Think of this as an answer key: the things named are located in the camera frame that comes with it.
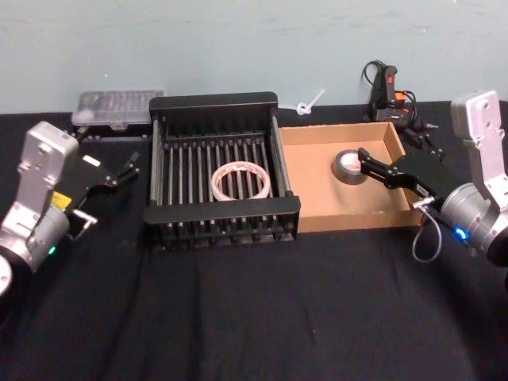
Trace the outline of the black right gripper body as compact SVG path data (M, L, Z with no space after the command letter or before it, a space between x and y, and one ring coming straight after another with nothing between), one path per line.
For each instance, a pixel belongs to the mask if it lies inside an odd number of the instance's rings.
M410 152L398 159L398 185L423 198L445 200L456 189L456 177L437 154Z

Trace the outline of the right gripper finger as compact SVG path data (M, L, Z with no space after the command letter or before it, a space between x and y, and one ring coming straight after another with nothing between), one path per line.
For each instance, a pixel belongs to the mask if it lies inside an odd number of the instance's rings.
M388 165L374 159L364 148L357 151L360 162L360 172L381 182L388 189L404 188L415 190L415 178L396 170L393 165Z
M405 131L405 142L417 150L435 156L439 161L444 159L444 149L436 146L428 133L416 133L411 129Z

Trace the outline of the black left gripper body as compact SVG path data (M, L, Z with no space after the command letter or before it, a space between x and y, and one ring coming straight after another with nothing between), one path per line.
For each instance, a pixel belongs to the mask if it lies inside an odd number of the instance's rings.
M99 192L112 191L117 187L117 176L104 164L91 156L79 156L56 184L51 206L67 216Z

